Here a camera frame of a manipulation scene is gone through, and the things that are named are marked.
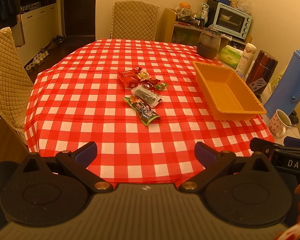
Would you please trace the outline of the green long snack packet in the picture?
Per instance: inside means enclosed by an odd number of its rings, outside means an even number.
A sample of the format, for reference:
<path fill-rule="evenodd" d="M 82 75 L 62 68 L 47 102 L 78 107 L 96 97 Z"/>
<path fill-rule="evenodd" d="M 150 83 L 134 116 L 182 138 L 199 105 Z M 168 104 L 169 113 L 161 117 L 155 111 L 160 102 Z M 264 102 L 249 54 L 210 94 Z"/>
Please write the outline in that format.
<path fill-rule="evenodd" d="M 151 122 L 160 120 L 160 116 L 136 96 L 131 95 L 130 97 L 124 97 L 123 99 L 132 109 L 134 109 L 134 111 L 136 111 L 140 121 L 145 126 L 148 126 Z"/>

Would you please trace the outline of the green small candy packet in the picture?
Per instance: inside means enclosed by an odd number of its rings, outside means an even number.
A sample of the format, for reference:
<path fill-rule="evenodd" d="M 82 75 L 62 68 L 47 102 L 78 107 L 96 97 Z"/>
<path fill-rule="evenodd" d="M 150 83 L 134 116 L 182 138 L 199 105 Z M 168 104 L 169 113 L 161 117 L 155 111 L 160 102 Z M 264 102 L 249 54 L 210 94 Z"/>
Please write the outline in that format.
<path fill-rule="evenodd" d="M 165 82 L 160 82 L 154 85 L 154 88 L 158 91 L 165 90 L 168 87 L 168 84 Z"/>

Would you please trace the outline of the large red snack packet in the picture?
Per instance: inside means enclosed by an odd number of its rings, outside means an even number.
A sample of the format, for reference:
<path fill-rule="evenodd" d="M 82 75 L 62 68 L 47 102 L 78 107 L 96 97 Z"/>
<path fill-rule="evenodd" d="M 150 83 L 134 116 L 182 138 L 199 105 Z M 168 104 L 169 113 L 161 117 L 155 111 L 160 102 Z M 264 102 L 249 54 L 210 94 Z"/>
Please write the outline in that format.
<path fill-rule="evenodd" d="M 139 85 L 140 79 L 134 70 L 118 72 L 119 80 L 127 88 L 135 88 Z"/>

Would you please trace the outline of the yellow green candy packet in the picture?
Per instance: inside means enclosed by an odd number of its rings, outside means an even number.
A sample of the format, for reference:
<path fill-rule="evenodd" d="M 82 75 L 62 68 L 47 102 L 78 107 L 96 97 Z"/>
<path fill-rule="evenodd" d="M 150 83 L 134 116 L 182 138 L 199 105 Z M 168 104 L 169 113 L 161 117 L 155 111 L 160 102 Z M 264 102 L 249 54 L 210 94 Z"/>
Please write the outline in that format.
<path fill-rule="evenodd" d="M 140 81 L 149 80 L 151 78 L 151 75 L 146 71 L 140 71 L 136 75 Z"/>

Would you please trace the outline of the small red candy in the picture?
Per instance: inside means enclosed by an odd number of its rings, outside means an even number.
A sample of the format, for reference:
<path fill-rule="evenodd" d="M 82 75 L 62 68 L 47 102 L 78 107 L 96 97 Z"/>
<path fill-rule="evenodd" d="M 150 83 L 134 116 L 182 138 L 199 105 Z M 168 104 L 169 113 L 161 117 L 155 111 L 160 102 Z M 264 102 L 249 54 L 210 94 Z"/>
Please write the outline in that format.
<path fill-rule="evenodd" d="M 134 71 L 135 73 L 139 73 L 139 72 L 142 71 L 142 68 L 139 67 L 139 66 L 137 66 L 137 67 L 135 67 L 135 68 L 133 69 L 133 71 Z"/>

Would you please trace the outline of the dark red foil candy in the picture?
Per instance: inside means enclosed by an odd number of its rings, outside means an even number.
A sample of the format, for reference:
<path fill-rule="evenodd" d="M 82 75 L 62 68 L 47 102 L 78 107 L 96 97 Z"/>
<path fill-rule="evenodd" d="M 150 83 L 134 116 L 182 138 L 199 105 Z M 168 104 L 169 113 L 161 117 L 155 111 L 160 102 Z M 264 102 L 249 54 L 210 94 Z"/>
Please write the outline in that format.
<path fill-rule="evenodd" d="M 154 87 L 154 85 L 151 82 L 148 82 L 146 80 L 140 82 L 139 85 L 141 85 L 143 88 L 145 88 L 147 90 L 150 90 L 150 91 L 153 91 L 153 92 L 156 91 L 156 88 Z"/>

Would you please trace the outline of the white patterned mug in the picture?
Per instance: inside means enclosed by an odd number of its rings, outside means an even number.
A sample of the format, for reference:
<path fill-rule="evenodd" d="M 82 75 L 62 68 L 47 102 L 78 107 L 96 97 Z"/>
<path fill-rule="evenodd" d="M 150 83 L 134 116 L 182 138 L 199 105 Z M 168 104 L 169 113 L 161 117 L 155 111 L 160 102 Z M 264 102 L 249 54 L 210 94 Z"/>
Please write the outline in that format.
<path fill-rule="evenodd" d="M 281 109 L 277 109 L 270 119 L 269 129 L 278 139 L 283 138 L 291 128 L 292 123 L 288 115 Z"/>

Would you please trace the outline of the blue thermos jug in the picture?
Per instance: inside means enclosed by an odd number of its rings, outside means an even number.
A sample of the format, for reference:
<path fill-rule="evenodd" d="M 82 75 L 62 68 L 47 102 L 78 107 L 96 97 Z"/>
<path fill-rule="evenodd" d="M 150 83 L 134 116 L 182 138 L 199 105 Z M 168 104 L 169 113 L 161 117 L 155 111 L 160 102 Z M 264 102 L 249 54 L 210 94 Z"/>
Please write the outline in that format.
<path fill-rule="evenodd" d="M 290 115 L 300 102 L 300 49 L 293 56 L 282 79 L 270 98 L 264 104 L 267 117 L 271 118 L 277 109 Z"/>

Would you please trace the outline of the orange plastic tray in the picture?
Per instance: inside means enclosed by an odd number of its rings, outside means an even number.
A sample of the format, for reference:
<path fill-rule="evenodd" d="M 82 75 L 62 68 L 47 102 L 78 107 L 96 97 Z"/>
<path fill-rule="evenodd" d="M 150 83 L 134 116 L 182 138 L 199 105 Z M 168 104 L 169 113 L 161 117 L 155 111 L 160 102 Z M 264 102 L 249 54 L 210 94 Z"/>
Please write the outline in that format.
<path fill-rule="evenodd" d="M 232 69 L 194 61 L 196 81 L 217 121 L 249 121 L 266 114 L 255 94 Z"/>

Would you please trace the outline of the sunflower seed bag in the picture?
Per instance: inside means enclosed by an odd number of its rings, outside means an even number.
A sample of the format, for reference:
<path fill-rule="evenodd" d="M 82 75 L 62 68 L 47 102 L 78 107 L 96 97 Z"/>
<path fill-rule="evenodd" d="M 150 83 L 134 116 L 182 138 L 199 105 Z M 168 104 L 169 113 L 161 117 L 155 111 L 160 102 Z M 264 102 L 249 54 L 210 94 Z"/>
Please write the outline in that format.
<path fill-rule="evenodd" d="M 280 72 L 277 74 L 277 76 L 274 77 L 274 79 L 272 81 L 270 81 L 269 83 L 269 91 L 270 94 L 273 94 L 274 90 L 277 88 L 278 84 L 280 83 L 286 69 L 288 66 L 285 66 L 285 68 L 283 68 L 282 70 L 280 70 Z"/>

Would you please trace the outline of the grey phone stand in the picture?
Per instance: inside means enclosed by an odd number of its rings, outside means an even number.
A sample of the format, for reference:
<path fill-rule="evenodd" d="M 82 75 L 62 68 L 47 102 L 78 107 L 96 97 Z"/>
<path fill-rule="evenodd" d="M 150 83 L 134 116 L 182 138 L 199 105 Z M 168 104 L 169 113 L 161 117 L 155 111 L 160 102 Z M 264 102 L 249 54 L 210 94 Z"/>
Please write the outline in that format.
<path fill-rule="evenodd" d="M 257 90 L 260 90 L 261 88 L 265 87 L 267 85 L 267 82 L 264 80 L 264 78 L 259 78 L 255 81 L 253 81 L 249 87 L 253 92 L 256 92 Z"/>

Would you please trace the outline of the blue white small box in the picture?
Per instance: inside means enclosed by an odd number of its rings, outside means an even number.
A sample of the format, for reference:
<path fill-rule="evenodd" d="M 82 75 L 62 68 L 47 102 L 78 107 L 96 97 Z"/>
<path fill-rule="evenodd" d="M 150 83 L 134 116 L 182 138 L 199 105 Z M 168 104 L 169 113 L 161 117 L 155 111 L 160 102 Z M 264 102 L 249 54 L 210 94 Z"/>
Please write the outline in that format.
<path fill-rule="evenodd" d="M 246 80 L 245 75 L 243 75 L 241 72 L 239 72 L 238 70 L 235 70 L 235 72 L 236 72 L 243 80 Z"/>

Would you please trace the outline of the brown metal thermos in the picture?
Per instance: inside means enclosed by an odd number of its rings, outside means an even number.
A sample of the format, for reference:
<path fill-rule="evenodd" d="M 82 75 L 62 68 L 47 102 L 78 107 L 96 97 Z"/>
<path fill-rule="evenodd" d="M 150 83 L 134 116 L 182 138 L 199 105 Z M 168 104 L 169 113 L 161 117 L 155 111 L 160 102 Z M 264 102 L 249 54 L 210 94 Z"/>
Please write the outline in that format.
<path fill-rule="evenodd" d="M 253 81 L 261 77 L 264 78 L 264 80 L 268 84 L 274 73 L 275 68 L 277 67 L 277 64 L 278 61 L 277 59 L 275 59 L 275 57 L 273 57 L 272 55 L 270 55 L 268 52 L 264 50 L 260 50 L 251 68 L 251 71 L 246 79 L 246 84 L 249 86 Z M 253 93 L 256 96 L 260 96 L 265 90 L 266 86 Z"/>

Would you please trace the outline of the white miffy bottle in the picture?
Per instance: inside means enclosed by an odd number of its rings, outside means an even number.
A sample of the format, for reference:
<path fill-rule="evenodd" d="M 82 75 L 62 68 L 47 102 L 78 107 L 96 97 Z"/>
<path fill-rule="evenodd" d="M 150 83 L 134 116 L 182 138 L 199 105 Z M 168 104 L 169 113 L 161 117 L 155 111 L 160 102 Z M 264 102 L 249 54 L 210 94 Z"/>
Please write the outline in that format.
<path fill-rule="evenodd" d="M 245 49 L 243 50 L 241 59 L 236 67 L 236 70 L 238 70 L 239 72 L 241 72 L 243 75 L 246 76 L 252 64 L 256 50 L 257 49 L 253 44 L 247 43 Z"/>

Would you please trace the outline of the red white checkered tablecloth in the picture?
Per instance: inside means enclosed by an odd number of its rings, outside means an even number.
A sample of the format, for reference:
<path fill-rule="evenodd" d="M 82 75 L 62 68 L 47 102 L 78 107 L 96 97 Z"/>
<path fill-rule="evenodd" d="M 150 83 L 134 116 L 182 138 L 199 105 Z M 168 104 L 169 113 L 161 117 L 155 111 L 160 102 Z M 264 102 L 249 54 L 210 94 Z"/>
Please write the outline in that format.
<path fill-rule="evenodd" d="M 191 46 L 134 40 L 98 40 L 38 74 L 27 106 L 29 150 L 53 157 L 87 142 L 97 144 L 89 170 L 117 183 L 180 185 L 203 170 L 195 144 L 251 155 L 253 138 L 273 140 L 260 116 L 217 121 L 196 82 Z M 140 67 L 168 84 L 148 116 L 119 79 Z"/>

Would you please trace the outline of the green tissue pack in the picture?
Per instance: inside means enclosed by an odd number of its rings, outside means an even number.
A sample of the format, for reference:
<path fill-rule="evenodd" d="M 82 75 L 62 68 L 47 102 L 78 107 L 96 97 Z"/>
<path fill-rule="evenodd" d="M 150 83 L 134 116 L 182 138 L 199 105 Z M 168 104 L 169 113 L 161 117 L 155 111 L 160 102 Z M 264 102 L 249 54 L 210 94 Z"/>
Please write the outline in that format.
<path fill-rule="evenodd" d="M 223 63 L 226 63 L 230 67 L 236 69 L 242 54 L 243 54 L 242 50 L 236 49 L 230 45 L 226 45 L 221 50 L 218 59 Z"/>

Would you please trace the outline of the near quilted beige chair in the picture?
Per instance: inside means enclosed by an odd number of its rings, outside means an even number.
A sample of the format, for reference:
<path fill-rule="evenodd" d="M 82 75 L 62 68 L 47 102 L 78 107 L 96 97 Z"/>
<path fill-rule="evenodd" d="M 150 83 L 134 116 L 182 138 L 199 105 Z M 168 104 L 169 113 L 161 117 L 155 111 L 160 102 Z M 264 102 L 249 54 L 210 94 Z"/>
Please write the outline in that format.
<path fill-rule="evenodd" d="M 33 82 L 21 64 L 11 28 L 0 29 L 0 117 L 27 148 L 24 133 L 26 109 Z"/>

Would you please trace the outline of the quilted beige chair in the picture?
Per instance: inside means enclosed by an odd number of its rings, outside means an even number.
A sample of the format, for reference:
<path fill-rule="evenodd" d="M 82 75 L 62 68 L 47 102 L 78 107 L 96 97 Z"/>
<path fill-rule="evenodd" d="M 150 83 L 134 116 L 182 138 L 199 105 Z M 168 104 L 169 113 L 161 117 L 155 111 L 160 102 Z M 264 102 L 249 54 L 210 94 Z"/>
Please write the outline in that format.
<path fill-rule="evenodd" d="M 33 82 L 21 64 L 11 28 L 0 29 L 0 117 L 27 148 L 24 133 L 26 109 Z"/>
<path fill-rule="evenodd" d="M 160 7 L 143 1 L 114 1 L 110 38 L 154 41 Z"/>

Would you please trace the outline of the dark glass jar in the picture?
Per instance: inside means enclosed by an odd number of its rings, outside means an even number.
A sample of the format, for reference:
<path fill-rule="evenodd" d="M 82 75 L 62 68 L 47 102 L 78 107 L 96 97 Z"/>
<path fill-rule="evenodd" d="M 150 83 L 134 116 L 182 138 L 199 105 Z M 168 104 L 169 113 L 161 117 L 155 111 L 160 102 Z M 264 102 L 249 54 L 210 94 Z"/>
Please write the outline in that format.
<path fill-rule="evenodd" d="M 218 54 L 220 45 L 221 33 L 213 28 L 204 27 L 197 43 L 197 53 L 201 57 L 214 59 Z"/>

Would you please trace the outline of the shoes on floor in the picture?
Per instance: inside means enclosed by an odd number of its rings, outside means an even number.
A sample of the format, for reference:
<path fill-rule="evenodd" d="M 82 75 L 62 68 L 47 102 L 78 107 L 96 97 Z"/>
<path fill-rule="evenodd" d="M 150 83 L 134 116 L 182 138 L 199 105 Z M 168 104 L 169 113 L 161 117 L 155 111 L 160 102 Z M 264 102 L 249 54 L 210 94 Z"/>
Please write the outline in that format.
<path fill-rule="evenodd" d="M 24 67 L 27 73 L 32 72 L 35 68 L 44 63 L 45 58 L 49 56 L 49 51 L 55 49 L 58 45 L 60 45 L 65 40 L 65 36 L 57 35 L 54 37 L 50 43 L 45 47 L 41 48 L 38 53 L 33 57 L 32 60 L 28 62 L 28 64 Z"/>

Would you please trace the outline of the light blue toaster oven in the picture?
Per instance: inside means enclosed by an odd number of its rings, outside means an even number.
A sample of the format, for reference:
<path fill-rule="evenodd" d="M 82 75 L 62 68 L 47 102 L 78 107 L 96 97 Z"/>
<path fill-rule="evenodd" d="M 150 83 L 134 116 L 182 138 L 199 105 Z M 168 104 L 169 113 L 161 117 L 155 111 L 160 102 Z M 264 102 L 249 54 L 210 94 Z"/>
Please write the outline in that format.
<path fill-rule="evenodd" d="M 245 40 L 252 21 L 252 16 L 229 5 L 218 3 L 212 27 L 217 31 Z"/>

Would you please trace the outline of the wooden shelf unit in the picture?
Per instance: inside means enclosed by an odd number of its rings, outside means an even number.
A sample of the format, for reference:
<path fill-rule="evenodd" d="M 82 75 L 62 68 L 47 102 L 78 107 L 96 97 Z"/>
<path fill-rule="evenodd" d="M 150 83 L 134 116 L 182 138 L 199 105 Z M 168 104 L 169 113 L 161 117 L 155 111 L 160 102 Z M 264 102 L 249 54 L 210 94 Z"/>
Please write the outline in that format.
<path fill-rule="evenodd" d="M 166 43 L 196 46 L 201 32 L 202 29 L 200 28 L 177 21 L 176 12 L 173 9 L 165 8 L 159 17 L 156 40 Z M 251 42 L 252 40 L 253 37 L 249 34 L 245 40 L 222 34 L 221 49 L 227 44 L 232 44 L 234 47 L 242 49 L 247 42 Z"/>

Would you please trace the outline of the green white bag on shelf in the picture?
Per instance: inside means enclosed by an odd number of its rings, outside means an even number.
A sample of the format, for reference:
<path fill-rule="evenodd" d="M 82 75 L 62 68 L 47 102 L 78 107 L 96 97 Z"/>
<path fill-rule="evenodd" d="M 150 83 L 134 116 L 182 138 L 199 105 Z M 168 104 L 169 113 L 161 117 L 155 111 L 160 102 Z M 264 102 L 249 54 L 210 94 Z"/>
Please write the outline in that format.
<path fill-rule="evenodd" d="M 207 23 L 208 17 L 209 17 L 209 5 L 203 3 L 200 8 L 200 11 L 196 15 L 196 20 L 199 21 L 200 27 L 203 27 Z"/>

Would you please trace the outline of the white cabinet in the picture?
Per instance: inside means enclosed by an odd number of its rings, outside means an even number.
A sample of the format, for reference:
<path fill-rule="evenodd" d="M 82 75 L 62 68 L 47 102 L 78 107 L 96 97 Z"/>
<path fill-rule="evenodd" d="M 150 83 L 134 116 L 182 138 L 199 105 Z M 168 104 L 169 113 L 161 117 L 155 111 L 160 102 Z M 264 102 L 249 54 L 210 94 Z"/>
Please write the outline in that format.
<path fill-rule="evenodd" d="M 21 15 L 25 44 L 17 48 L 21 64 L 26 66 L 58 33 L 57 3 Z"/>

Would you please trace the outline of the clear nut bag on oven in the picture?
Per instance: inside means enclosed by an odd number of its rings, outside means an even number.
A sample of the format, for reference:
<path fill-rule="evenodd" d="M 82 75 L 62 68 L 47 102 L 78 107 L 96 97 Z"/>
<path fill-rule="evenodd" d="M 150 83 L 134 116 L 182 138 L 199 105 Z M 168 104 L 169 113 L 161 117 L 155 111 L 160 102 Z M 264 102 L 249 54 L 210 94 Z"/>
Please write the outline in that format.
<path fill-rule="evenodd" d="M 251 14 L 251 0 L 229 0 L 230 6 L 248 15 Z"/>

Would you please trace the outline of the orange lid snack jar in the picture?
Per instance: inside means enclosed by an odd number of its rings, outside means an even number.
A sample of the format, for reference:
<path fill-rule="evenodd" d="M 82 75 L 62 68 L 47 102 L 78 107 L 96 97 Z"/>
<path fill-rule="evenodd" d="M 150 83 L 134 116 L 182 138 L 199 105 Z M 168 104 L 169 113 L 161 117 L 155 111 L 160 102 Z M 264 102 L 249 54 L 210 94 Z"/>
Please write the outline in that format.
<path fill-rule="evenodd" d="M 179 5 L 175 8 L 177 14 L 177 21 L 180 22 L 189 22 L 191 19 L 191 5 L 189 3 L 180 2 Z"/>

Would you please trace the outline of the far quilted beige chair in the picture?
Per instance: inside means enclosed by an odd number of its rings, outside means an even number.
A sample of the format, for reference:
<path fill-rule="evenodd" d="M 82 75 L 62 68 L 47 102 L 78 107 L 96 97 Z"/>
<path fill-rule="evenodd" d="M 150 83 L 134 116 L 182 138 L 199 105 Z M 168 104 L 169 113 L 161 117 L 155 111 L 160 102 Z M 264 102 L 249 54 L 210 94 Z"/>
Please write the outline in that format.
<path fill-rule="evenodd" d="M 160 7 L 143 1 L 114 1 L 110 38 L 154 41 Z"/>

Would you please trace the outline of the dark wooden door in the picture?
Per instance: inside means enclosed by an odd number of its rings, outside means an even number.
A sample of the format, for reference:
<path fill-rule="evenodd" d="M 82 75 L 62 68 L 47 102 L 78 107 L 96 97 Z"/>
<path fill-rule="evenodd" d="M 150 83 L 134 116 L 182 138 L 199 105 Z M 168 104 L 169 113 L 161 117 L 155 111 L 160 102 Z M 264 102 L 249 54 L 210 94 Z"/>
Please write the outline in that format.
<path fill-rule="evenodd" d="M 64 0 L 67 36 L 95 37 L 96 0 Z"/>

